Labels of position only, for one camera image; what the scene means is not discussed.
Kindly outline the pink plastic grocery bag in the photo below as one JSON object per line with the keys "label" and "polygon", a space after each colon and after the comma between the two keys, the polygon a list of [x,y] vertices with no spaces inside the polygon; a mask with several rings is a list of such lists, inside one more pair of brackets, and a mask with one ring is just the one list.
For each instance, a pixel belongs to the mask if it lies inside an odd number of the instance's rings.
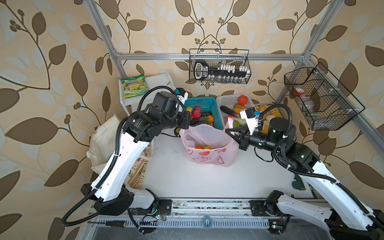
{"label": "pink plastic grocery bag", "polygon": [[[238,156],[239,144],[225,130],[201,124],[181,130],[180,136],[188,156],[197,164],[230,167]],[[199,150],[195,146],[209,146],[212,150]]]}

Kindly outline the teal plastic fruit basket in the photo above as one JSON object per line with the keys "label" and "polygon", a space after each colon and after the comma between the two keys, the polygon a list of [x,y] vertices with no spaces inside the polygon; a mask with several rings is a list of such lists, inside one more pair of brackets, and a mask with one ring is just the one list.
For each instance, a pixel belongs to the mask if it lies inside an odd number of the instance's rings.
{"label": "teal plastic fruit basket", "polygon": [[218,130],[223,130],[224,125],[222,123],[220,117],[220,109],[217,105],[217,101],[213,97],[196,97],[196,98],[188,98],[185,101],[185,107],[191,107],[194,109],[195,107],[200,107],[202,113],[211,113],[214,118],[213,125]]}

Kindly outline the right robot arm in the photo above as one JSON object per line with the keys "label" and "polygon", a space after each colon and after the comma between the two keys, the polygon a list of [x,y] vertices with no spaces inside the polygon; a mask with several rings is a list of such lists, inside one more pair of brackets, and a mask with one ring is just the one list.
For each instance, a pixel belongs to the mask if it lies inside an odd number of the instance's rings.
{"label": "right robot arm", "polygon": [[287,171],[302,177],[327,201],[321,208],[274,190],[264,201],[262,210],[271,216],[300,218],[330,233],[334,240],[382,240],[384,213],[360,201],[328,170],[308,146],[295,141],[291,109],[276,104],[257,112],[241,111],[247,123],[242,128],[226,129],[241,150],[249,146],[271,152],[272,159]]}

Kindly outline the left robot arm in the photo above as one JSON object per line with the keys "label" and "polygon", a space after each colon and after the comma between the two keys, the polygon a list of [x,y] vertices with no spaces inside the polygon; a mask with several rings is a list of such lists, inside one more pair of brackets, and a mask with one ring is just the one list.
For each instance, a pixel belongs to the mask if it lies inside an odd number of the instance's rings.
{"label": "left robot arm", "polygon": [[[139,209],[146,215],[160,214],[159,198],[150,189],[137,190],[125,185],[125,179],[134,163],[152,140],[166,129],[189,128],[191,114],[184,103],[188,93],[183,88],[175,90],[158,86],[141,98],[137,111],[124,118],[118,125],[115,150],[99,176],[82,186],[84,198],[63,217],[65,227],[79,225],[99,215],[119,216]],[[68,218],[87,200],[95,202],[96,213],[69,222]]]}

